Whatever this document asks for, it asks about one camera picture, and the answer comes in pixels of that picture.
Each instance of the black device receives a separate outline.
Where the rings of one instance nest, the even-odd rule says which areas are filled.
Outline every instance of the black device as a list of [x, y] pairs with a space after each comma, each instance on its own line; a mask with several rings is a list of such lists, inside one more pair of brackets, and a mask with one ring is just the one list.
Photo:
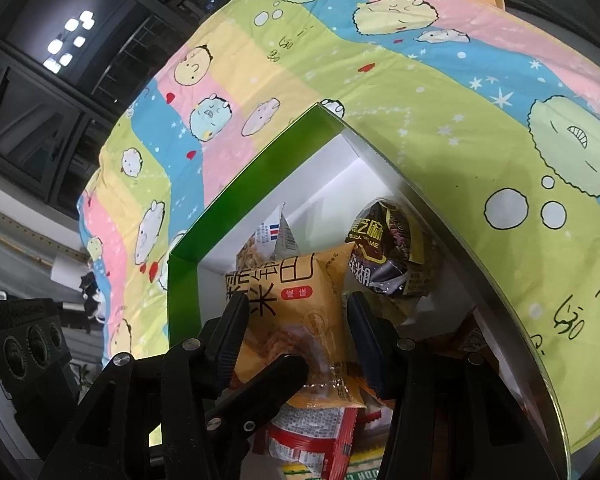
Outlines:
[[[40, 322], [48, 313], [41, 306], [13, 317]], [[38, 479], [237, 480], [248, 438], [308, 376], [302, 357], [283, 355], [227, 398], [205, 404], [228, 386], [248, 319], [249, 301], [240, 292], [198, 338], [151, 358], [115, 355], [64, 421]], [[463, 360], [431, 354], [374, 316], [360, 293], [349, 297], [347, 320], [367, 383], [380, 399], [396, 399], [380, 480], [558, 478], [531, 424], [480, 354]], [[18, 341], [25, 322], [2, 323], [13, 324], [7, 336], [0, 330], [2, 345], [9, 337]], [[1, 366], [7, 362], [3, 357]], [[162, 444], [150, 447], [158, 424]], [[598, 461], [586, 478], [600, 479]]]
[[0, 383], [14, 419], [44, 458], [77, 406], [79, 387], [53, 300], [0, 301]]

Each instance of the orange snack bag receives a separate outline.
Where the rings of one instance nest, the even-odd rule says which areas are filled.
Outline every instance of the orange snack bag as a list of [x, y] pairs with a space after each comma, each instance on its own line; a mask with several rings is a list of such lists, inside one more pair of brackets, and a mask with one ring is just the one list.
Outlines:
[[341, 294], [353, 243], [321, 253], [267, 262], [226, 276], [227, 295], [241, 290], [251, 316], [235, 373], [246, 383], [281, 354], [309, 366], [295, 408], [360, 408], [358, 386], [346, 373], [346, 326]]

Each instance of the camera lens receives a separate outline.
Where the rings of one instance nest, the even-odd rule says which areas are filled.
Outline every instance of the camera lens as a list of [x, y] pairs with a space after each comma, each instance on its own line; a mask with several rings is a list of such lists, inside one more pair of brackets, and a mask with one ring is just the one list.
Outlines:
[[11, 373], [19, 379], [27, 374], [27, 362], [22, 353], [22, 347], [11, 336], [4, 340], [4, 357]]
[[51, 332], [51, 342], [59, 349], [62, 346], [62, 334], [60, 333], [60, 330], [55, 323], [52, 323], [49, 326], [49, 331]]
[[27, 330], [27, 342], [29, 351], [40, 366], [46, 366], [49, 361], [49, 352], [46, 348], [46, 342], [42, 335], [42, 330], [36, 325], [30, 326]]

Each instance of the snack package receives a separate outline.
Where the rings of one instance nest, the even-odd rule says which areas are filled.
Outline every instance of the snack package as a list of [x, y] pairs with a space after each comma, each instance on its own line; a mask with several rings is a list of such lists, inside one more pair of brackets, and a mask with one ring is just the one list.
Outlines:
[[437, 253], [410, 213], [376, 200], [357, 216], [346, 241], [356, 242], [349, 267], [370, 290], [393, 300], [429, 293]]
[[251, 316], [235, 373], [249, 381], [285, 353], [309, 366], [306, 386], [289, 404], [296, 408], [360, 408], [356, 381], [346, 372], [342, 286], [353, 244], [321, 253], [267, 262], [226, 276], [227, 295], [244, 291]]
[[279, 205], [240, 249], [235, 259], [237, 270], [300, 255], [293, 233], [282, 214], [283, 207], [284, 204]]
[[265, 430], [266, 453], [301, 463], [313, 478], [342, 480], [349, 465], [357, 413], [356, 408], [316, 410], [285, 404]]
[[[378, 476], [384, 447], [360, 450], [352, 453], [344, 480], [372, 480]], [[306, 467], [294, 464], [282, 466], [282, 473], [288, 480], [318, 480]]]

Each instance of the cartoon print blanket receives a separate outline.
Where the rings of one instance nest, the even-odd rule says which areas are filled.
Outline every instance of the cartoon print blanket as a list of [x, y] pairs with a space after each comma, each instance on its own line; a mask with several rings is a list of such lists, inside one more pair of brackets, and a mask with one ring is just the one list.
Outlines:
[[120, 119], [81, 197], [105, 361], [167, 349], [166, 255], [315, 102], [472, 247], [550, 374], [572, 449], [600, 433], [600, 69], [467, 0], [232, 0]]

